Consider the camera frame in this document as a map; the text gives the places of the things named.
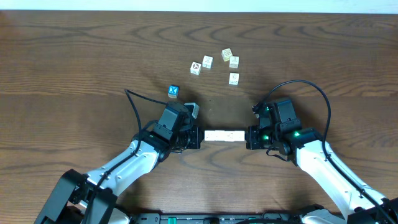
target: small cube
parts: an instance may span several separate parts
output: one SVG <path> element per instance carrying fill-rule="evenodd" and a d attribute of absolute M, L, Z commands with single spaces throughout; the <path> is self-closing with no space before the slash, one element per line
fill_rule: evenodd
<path fill-rule="evenodd" d="M 237 85 L 239 81 L 239 74 L 238 73 L 230 73 L 229 74 L 229 84 L 230 85 Z"/>
<path fill-rule="evenodd" d="M 224 49 L 221 51 L 221 56 L 223 56 L 224 62 L 227 62 L 229 58 L 232 56 L 231 49 Z"/>
<path fill-rule="evenodd" d="M 191 73 L 195 74 L 195 75 L 199 75 L 200 70 L 201 70 L 201 64 L 196 63 L 196 62 L 192 62 Z"/>
<path fill-rule="evenodd" d="M 239 57 L 238 56 L 231 56 L 229 59 L 229 67 L 230 68 L 237 68 L 239 65 Z"/>
<path fill-rule="evenodd" d="M 169 97 L 170 98 L 177 98 L 178 97 L 178 86 L 170 85 L 169 87 Z"/>
<path fill-rule="evenodd" d="M 213 63 L 213 58 L 205 55 L 202 62 L 203 68 L 211 68 L 212 63 Z"/>

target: black wire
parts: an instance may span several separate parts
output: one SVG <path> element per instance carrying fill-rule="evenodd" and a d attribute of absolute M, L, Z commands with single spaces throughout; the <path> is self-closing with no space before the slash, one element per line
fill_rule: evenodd
<path fill-rule="evenodd" d="M 286 224 L 298 224 L 302 222 L 293 222 L 293 221 L 285 221 L 285 220 L 273 220 L 273 219 L 265 219 L 265 218 L 256 218 L 252 220 L 245 220 L 238 222 L 236 224 L 254 224 L 254 223 L 286 223 Z"/>
<path fill-rule="evenodd" d="M 290 161 L 290 159 L 284 159 L 282 156 L 280 156 L 278 154 L 270 155 L 269 151 L 271 151 L 271 150 L 272 150 L 271 148 L 267 149 L 267 151 L 266 151 L 267 156 L 274 156 L 274 157 L 276 157 L 276 158 L 278 158 L 278 159 L 280 159 L 282 161 L 285 161 L 285 162 L 289 162 Z"/>
<path fill-rule="evenodd" d="M 138 123 L 138 143 L 137 143 L 137 147 L 135 148 L 135 150 L 134 150 L 134 152 L 133 152 L 132 154 L 128 155 L 126 158 L 124 158 L 123 160 L 119 161 L 117 164 L 115 164 L 115 165 L 112 166 L 109 170 L 107 170 L 107 171 L 104 173 L 104 175 L 102 175 L 102 177 L 101 177 L 100 180 L 98 181 L 97 185 L 94 187 L 94 189 L 93 189 L 93 194 L 92 194 L 90 200 L 89 200 L 88 203 L 87 203 L 87 208 L 86 208 L 86 212 L 85 212 L 85 217 L 84 217 L 83 221 L 81 222 L 82 224 L 86 224 L 87 221 L 88 221 L 88 219 L 89 219 L 90 212 L 91 212 L 91 208 L 92 208 L 93 202 L 94 202 L 94 198 L 96 197 L 96 194 L 98 193 L 98 189 L 100 188 L 101 184 L 102 184 L 102 183 L 104 182 L 104 180 L 108 177 L 108 175 L 110 175 L 110 173 L 111 173 L 113 170 L 115 170 L 115 169 L 118 168 L 121 164 L 125 163 L 127 160 L 129 160 L 130 158 L 132 158 L 133 156 L 135 156 L 135 155 L 137 154 L 137 151 L 138 151 L 140 145 L 141 145 L 141 134 L 142 134 L 141 120 L 140 120 L 139 115 L 138 115 L 138 110 L 137 110 L 136 106 L 134 105 L 134 103 L 133 103 L 133 101 L 132 101 L 132 98 L 130 97 L 130 94 L 133 94 L 133 95 L 135 95 L 135 96 L 141 97 L 141 98 L 143 98 L 143 99 L 145 99 L 145 100 L 149 100 L 149 101 L 154 102 L 154 103 L 159 103 L 159 104 L 162 104 L 162 105 L 167 105 L 167 103 L 164 103 L 164 102 L 161 102 L 161 101 L 157 101 L 157 100 L 153 100 L 153 99 L 150 99 L 150 98 L 148 98 L 148 97 L 141 96 L 141 95 L 139 95 L 139 94 L 137 94 L 137 93 L 134 93 L 134 92 L 132 92 L 132 91 L 130 91 L 130 90 L 124 90 L 124 92 L 126 93 L 127 98 L 129 98 L 130 104 L 131 104 L 131 106 L 132 106 L 132 108 L 133 108 L 133 110 L 134 110 L 134 113 L 136 114 L 136 118 L 137 118 L 137 123 Z"/>
<path fill-rule="evenodd" d="M 329 103 L 328 97 L 326 96 L 325 92 L 323 92 L 323 90 L 319 86 L 317 86 L 316 84 L 314 84 L 314 83 L 312 83 L 310 81 L 307 81 L 307 80 L 290 80 L 290 81 L 283 82 L 283 83 L 275 86 L 266 95 L 266 97 L 264 97 L 264 99 L 261 102 L 265 102 L 273 91 L 275 91 L 279 87 L 284 86 L 284 85 L 289 84 L 289 83 L 306 83 L 306 84 L 311 85 L 314 88 L 316 88 L 322 94 L 323 98 L 326 101 L 326 105 L 328 107 L 328 119 L 326 121 L 326 126 L 325 126 L 325 130 L 323 132 L 323 137 L 322 137 L 322 150 L 323 150 L 323 153 L 325 154 L 325 161 L 329 160 L 330 164 L 337 170 L 337 172 L 339 172 L 340 175 L 342 175 L 352 186 L 354 186 L 354 188 L 357 191 L 359 191 L 362 196 L 364 196 L 366 199 L 368 199 L 392 224 L 396 224 L 395 221 L 381 208 L 381 206 L 368 193 L 366 193 L 365 189 L 362 188 L 362 186 L 358 185 L 355 181 L 353 181 L 350 177 L 348 177 L 348 175 L 346 175 L 340 169 L 340 167 L 338 167 L 335 164 L 333 159 L 330 159 L 330 154 L 328 154 L 327 151 L 326 151 L 326 135 L 328 134 L 329 125 L 330 125 L 331 109 L 330 109 L 330 103 Z"/>
<path fill-rule="evenodd" d="M 140 94 L 138 94 L 138 93 L 134 93 L 134 92 L 132 92 L 132 91 L 130 91 L 130 90 L 124 90 L 124 91 L 125 91 L 125 92 L 128 92 L 128 93 L 130 93 L 130 94 L 133 94 L 134 96 L 141 97 L 142 99 L 149 100 L 149 101 L 154 102 L 154 103 L 160 103 L 160 104 L 163 104 L 163 105 L 167 105 L 167 103 L 165 103 L 165 102 L 158 101 L 158 100 L 153 100 L 153 99 L 148 98 L 148 97 L 146 97 L 146 96 L 142 96 L 142 95 L 140 95 Z"/>

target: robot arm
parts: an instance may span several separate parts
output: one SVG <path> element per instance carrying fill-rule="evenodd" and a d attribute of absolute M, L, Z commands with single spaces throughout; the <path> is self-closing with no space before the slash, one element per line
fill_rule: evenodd
<path fill-rule="evenodd" d="M 348 223 L 391 223 L 386 215 L 381 214 L 380 208 L 397 216 L 395 205 L 355 175 L 327 142 L 326 153 L 330 156 L 326 159 L 322 136 L 314 128 L 302 129 L 290 99 L 259 103 L 253 106 L 253 112 L 259 118 L 259 125 L 249 127 L 246 148 L 267 149 L 267 154 L 278 151 L 287 159 L 277 157 L 299 166 L 318 182 Z M 379 208 L 376 209 L 369 198 L 363 197 L 364 191 L 380 205 Z M 319 223 L 305 218 L 302 221 Z"/>
<path fill-rule="evenodd" d="M 129 223 L 131 217 L 115 208 L 118 196 L 136 179 L 163 162 L 171 152 L 200 148 L 203 133 L 193 124 L 198 109 L 194 103 L 169 102 L 153 130 L 142 131 L 138 150 L 136 136 L 124 152 L 107 164 L 86 174 L 73 169 L 63 174 L 35 223 L 80 223 L 85 216 L 89 217 L 87 223 L 90 224 Z M 116 164 L 119 165 L 98 186 L 104 173 Z M 87 209 L 87 212 L 67 206 L 70 202 L 87 207 L 90 200 L 91 210 Z"/>
<path fill-rule="evenodd" d="M 357 175 L 354 174 L 331 150 L 329 144 L 326 144 L 326 150 L 331 154 L 330 159 L 340 167 L 345 174 L 351 177 L 358 185 L 366 188 L 366 192 L 381 205 L 385 196 L 367 185 Z M 366 198 L 362 197 L 345 178 L 343 178 L 337 170 L 330 164 L 329 160 L 325 160 L 322 151 L 322 142 L 319 140 L 304 144 L 304 147 L 297 150 L 297 165 L 308 173 L 312 178 L 329 195 L 332 201 L 337 205 L 345 220 L 348 215 L 355 213 L 357 208 L 364 210 L 373 208 L 374 205 Z"/>

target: blue cube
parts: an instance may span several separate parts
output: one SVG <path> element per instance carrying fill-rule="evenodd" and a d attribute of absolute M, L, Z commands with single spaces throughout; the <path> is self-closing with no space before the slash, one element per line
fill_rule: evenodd
<path fill-rule="evenodd" d="M 169 97 L 170 98 L 177 98 L 178 90 L 179 90 L 178 86 L 170 85 L 170 87 L 169 87 Z"/>

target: wood grain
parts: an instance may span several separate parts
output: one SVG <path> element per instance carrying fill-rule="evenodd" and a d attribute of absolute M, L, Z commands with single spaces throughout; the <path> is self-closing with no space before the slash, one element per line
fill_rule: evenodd
<path fill-rule="evenodd" d="M 221 50 L 240 57 L 229 86 Z M 201 106 L 209 129 L 246 129 L 251 105 L 276 84 L 307 79 L 330 97 L 328 141 L 365 182 L 398 196 L 398 16 L 174 12 L 0 12 L 0 222 L 32 223 L 68 169 L 86 172 L 123 151 L 136 119 L 123 89 Z M 213 68 L 191 75 L 193 61 Z M 305 126 L 322 130 L 312 87 L 291 96 Z M 136 100 L 142 121 L 163 107 Z M 172 155 L 119 202 L 130 211 L 263 212 L 319 203 L 326 193 L 291 163 L 244 143 L 204 142 Z"/>

